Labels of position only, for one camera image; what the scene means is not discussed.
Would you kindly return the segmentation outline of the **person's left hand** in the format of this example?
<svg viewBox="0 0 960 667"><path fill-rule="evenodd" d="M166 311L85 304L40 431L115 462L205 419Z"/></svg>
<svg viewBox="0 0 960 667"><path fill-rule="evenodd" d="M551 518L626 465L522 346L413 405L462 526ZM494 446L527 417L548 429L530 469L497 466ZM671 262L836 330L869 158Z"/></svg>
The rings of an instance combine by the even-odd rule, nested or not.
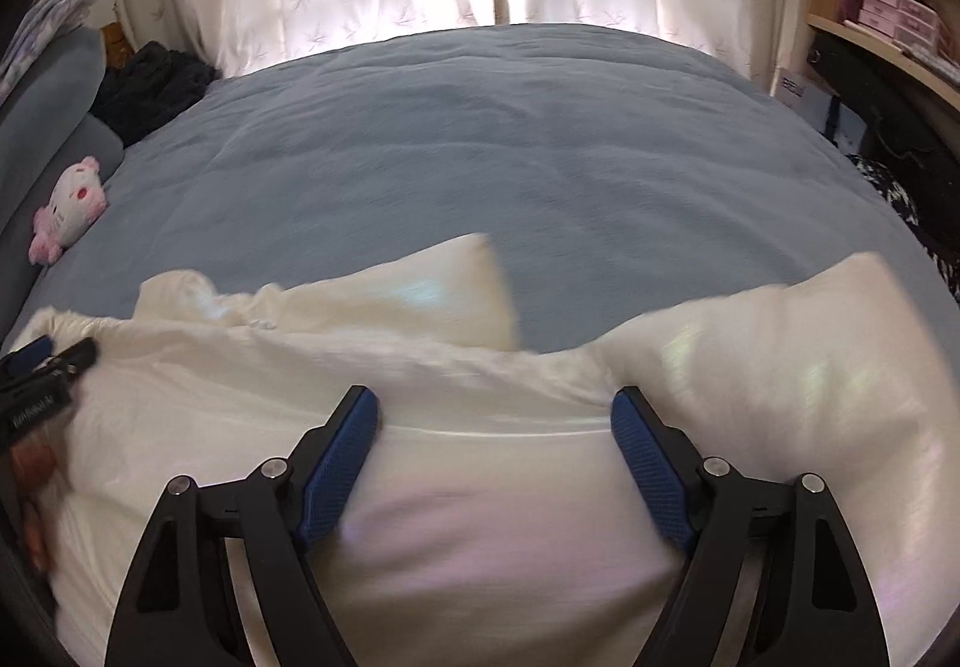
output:
<svg viewBox="0 0 960 667"><path fill-rule="evenodd" d="M25 550L32 569L47 576L52 569L52 557L44 537L44 524L37 509L36 495L43 490L57 470L55 452L48 444L23 440L10 451L16 501L20 509L21 547Z"/></svg>

